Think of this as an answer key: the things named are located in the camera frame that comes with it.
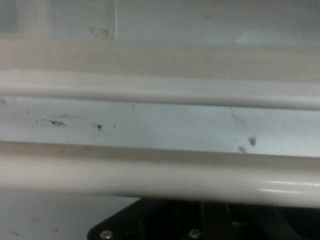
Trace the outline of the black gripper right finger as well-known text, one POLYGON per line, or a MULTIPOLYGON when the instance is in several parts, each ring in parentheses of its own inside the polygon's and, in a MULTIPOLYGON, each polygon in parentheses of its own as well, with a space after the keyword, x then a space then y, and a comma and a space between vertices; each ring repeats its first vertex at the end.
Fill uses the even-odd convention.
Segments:
POLYGON ((203 202, 204 240, 318 240, 320 210, 203 202))

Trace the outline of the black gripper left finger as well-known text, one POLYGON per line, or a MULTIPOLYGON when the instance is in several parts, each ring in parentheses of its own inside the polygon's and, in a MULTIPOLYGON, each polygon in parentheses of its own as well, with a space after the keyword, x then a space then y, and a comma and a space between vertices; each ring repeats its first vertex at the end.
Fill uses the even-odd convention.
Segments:
POLYGON ((88 240, 190 240, 201 230, 199 201, 142 198, 93 226, 88 240))

